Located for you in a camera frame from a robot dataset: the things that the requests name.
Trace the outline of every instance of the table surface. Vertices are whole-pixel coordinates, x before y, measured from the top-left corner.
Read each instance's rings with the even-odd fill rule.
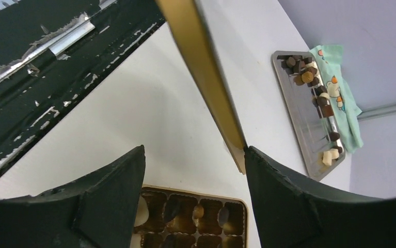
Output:
[[[306,174],[271,64],[308,47],[277,0],[203,1],[248,145]],[[240,198],[249,247],[259,247],[239,173],[164,24],[0,178],[0,198],[36,195],[90,173],[137,145],[144,184]],[[351,156],[323,183],[349,190]]]

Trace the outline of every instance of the towel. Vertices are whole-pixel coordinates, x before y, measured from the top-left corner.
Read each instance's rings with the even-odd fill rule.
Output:
[[[318,45],[310,53],[316,59],[322,80],[330,95],[330,103],[338,124],[342,143],[349,153],[363,146],[357,116],[362,110],[356,105],[348,83],[341,74],[341,45]]]

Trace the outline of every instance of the white wall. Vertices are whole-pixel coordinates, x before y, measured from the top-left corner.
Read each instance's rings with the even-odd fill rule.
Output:
[[[396,196],[396,115],[359,123],[364,146],[352,157],[350,191]]]
[[[279,1],[310,48],[344,45],[342,72],[359,107],[396,102],[396,0]]]

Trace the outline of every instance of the metal tray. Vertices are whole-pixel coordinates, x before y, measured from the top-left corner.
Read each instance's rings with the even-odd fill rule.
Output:
[[[291,69],[285,66],[285,59],[292,55],[301,55],[303,58],[312,57],[315,66],[316,61],[309,52],[277,51],[271,58],[307,173],[312,179],[320,181],[345,159],[345,149],[336,160],[333,160],[331,166],[325,166],[319,162],[319,158],[322,157],[324,151],[331,149],[333,146],[343,148],[340,139],[335,142],[329,141],[330,132],[339,133],[338,125],[334,115],[324,118],[321,109],[316,108],[312,103],[314,95],[312,95],[311,88],[324,85],[320,74],[318,75],[320,83],[316,86],[309,87],[306,84],[298,86],[294,83],[294,78],[298,74],[292,74]]]

